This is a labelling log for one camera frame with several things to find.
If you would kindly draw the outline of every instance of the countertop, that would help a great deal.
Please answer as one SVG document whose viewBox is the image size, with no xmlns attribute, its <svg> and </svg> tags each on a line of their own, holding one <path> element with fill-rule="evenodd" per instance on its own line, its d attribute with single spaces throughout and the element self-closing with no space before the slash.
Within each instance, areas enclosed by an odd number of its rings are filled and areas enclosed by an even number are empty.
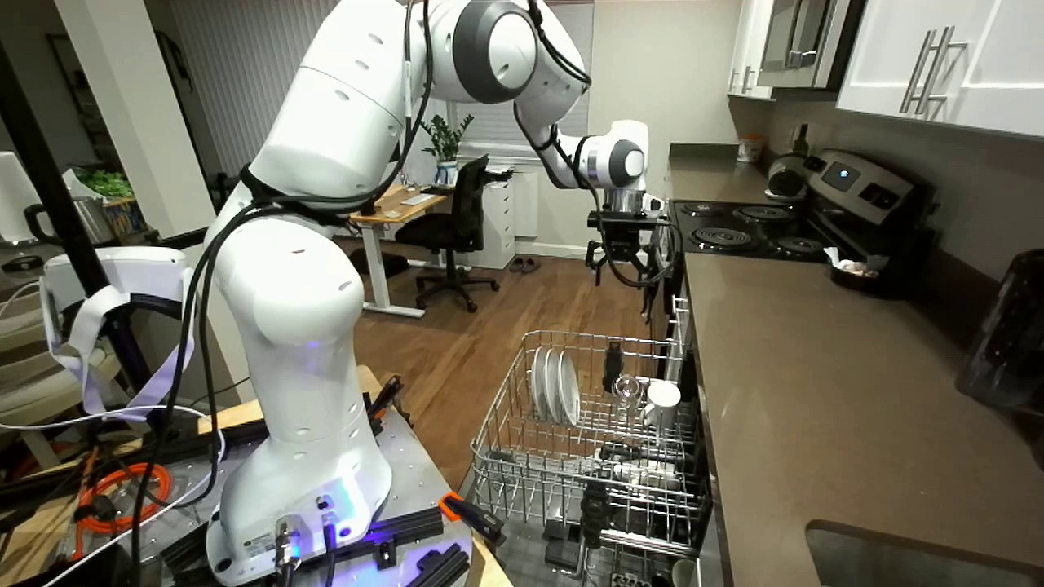
<svg viewBox="0 0 1044 587">
<path fill-rule="evenodd" d="M 703 404 L 737 587 L 820 582 L 808 522 L 1044 563 L 1044 471 L 956 391 L 963 352 L 824 265 L 688 255 Z"/>
</svg>

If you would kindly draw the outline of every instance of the dishwasher rack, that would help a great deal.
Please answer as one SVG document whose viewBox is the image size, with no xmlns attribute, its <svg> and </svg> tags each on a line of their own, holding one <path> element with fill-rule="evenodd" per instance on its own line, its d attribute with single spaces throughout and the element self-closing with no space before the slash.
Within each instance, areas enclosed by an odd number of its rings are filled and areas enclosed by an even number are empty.
<svg viewBox="0 0 1044 587">
<path fill-rule="evenodd" d="M 574 366 L 579 425 L 534 406 L 542 349 Z M 694 401 L 645 401 L 672 352 L 670 339 L 521 337 L 472 439 L 467 482 L 467 494 L 509 525 L 506 547 L 517 551 L 503 561 L 517 579 L 653 582 L 672 561 L 694 558 L 713 507 Z"/>
</svg>

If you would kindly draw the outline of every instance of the wooden floor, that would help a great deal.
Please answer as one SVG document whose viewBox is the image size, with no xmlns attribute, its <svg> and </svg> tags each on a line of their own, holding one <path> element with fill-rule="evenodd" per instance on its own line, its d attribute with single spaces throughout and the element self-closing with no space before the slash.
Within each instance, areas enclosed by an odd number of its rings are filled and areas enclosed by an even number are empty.
<svg viewBox="0 0 1044 587">
<path fill-rule="evenodd" d="M 472 288 L 477 312 L 454 292 L 435 296 L 420 320 L 367 312 L 357 357 L 383 382 L 402 375 L 399 404 L 448 482 L 459 490 L 471 439 L 530 329 L 648 337 L 640 292 L 582 259 L 540 258 L 533 272 L 495 270 L 498 291 Z M 393 301 L 414 301 L 414 272 L 393 279 Z"/>
</svg>

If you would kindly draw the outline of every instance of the office chair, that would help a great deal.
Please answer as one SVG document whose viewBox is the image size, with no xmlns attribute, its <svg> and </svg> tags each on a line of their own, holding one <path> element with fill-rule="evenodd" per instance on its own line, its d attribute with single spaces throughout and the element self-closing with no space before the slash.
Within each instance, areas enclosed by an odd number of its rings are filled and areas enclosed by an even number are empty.
<svg viewBox="0 0 1044 587">
<path fill-rule="evenodd" d="M 491 284 L 495 291 L 493 276 L 471 276 L 467 270 L 458 266 L 454 250 L 479 250 L 482 247 L 482 189 L 486 183 L 506 183 L 511 174 L 486 174 L 486 161 L 471 161 L 454 186 L 454 205 L 449 211 L 432 211 L 426 217 L 407 221 L 395 240 L 402 244 L 417 244 L 432 250 L 448 250 L 448 266 L 443 272 L 420 272 L 417 276 L 417 305 L 426 305 L 429 296 L 440 291 L 454 291 L 465 305 L 472 312 L 477 304 L 465 291 L 467 284 Z"/>
</svg>

